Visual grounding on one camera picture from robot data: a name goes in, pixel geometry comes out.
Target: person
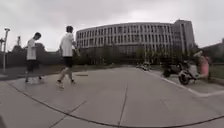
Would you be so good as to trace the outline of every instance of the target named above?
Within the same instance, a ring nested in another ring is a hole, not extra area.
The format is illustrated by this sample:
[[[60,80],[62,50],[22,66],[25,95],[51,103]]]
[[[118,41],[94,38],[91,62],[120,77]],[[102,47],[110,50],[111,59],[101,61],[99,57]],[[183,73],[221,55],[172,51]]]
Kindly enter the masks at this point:
[[[209,76],[209,62],[207,57],[204,56],[203,51],[200,51],[194,55],[195,57],[199,58],[200,63],[200,75],[198,78],[206,78]]]
[[[37,61],[37,57],[36,57],[36,47],[35,47],[35,42],[37,40],[39,40],[41,38],[41,34],[39,32],[36,32],[33,36],[33,38],[31,38],[28,41],[27,44],[27,71],[26,71],[26,79],[25,82],[28,83],[29,82],[29,75],[30,73],[34,72],[34,69],[39,67],[39,61]]]
[[[75,48],[75,51],[77,52],[78,56],[80,56],[79,51],[76,47],[76,43],[74,41],[73,36],[73,27],[67,26],[66,27],[66,34],[61,40],[60,44],[60,51],[62,53],[62,57],[65,63],[65,68],[61,71],[60,76],[57,80],[57,83],[59,84],[60,88],[64,88],[64,85],[62,84],[62,80],[64,79],[65,75],[68,74],[69,79],[72,84],[75,84],[75,81],[72,78],[72,66],[73,66],[73,50],[72,46]]]

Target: scooter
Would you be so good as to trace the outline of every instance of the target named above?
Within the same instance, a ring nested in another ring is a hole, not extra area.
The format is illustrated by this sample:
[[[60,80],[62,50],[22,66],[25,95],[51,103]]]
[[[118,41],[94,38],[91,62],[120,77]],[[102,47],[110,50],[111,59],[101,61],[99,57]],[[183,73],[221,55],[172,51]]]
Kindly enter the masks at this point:
[[[211,73],[206,77],[207,80],[210,80]],[[200,74],[197,71],[197,66],[194,64],[189,64],[188,62],[184,62],[182,64],[182,70],[178,74],[178,79],[182,85],[188,85],[191,80],[196,82],[198,79],[202,79]]]

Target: grass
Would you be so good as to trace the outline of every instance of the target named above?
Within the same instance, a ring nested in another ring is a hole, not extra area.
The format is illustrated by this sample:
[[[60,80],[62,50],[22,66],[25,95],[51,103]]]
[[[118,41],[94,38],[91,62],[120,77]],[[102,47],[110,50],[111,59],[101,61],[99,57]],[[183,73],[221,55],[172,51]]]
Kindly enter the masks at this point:
[[[210,68],[212,77],[224,79],[224,65],[215,65]]]

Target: building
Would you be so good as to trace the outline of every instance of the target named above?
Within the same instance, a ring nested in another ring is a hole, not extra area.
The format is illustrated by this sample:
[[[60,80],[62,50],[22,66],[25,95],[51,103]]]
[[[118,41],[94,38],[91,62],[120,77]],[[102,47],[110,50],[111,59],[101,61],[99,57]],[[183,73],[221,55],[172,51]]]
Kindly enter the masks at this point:
[[[121,53],[145,51],[164,54],[189,54],[195,44],[191,21],[175,23],[123,23],[79,30],[77,45],[81,49],[118,46]]]

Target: white t-shirt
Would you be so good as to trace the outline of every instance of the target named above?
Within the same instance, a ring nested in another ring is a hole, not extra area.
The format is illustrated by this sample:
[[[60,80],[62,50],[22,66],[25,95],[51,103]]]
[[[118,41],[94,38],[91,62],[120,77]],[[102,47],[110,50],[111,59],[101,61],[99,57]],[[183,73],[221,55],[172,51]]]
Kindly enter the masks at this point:
[[[66,33],[65,36],[61,40],[61,49],[63,57],[72,57],[73,51],[72,46],[74,43],[74,36],[72,33]]]
[[[27,43],[27,60],[36,60],[35,40],[32,38]]]

